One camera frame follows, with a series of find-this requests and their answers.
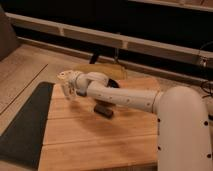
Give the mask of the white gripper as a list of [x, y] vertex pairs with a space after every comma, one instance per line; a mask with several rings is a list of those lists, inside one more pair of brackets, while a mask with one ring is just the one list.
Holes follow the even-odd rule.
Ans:
[[62, 71], [57, 75], [57, 78], [60, 80], [64, 96], [67, 99], [75, 98], [76, 91], [74, 87], [76, 87], [76, 80], [79, 75], [79, 71], [73, 70]]

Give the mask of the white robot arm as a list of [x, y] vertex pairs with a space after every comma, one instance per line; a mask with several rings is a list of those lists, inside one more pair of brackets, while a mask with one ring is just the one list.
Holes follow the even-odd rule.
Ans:
[[208, 108], [195, 90], [175, 86], [164, 92], [112, 88], [100, 72], [67, 70], [58, 74], [67, 98], [91, 97], [157, 116], [158, 171], [213, 171]]

